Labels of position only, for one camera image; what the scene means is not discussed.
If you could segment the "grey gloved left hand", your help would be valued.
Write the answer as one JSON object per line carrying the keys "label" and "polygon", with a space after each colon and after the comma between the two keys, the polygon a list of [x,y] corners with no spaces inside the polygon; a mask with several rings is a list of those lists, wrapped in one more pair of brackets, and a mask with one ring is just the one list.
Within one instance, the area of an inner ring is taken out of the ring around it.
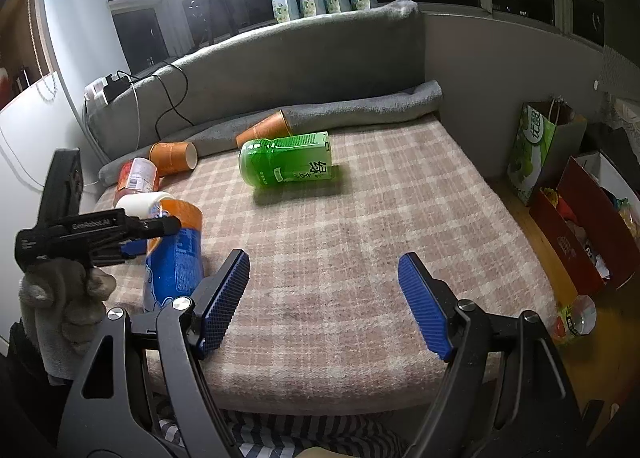
{"label": "grey gloved left hand", "polygon": [[47,374],[75,378],[115,288],[113,276],[70,259],[52,259],[25,271],[18,291],[22,322]]}

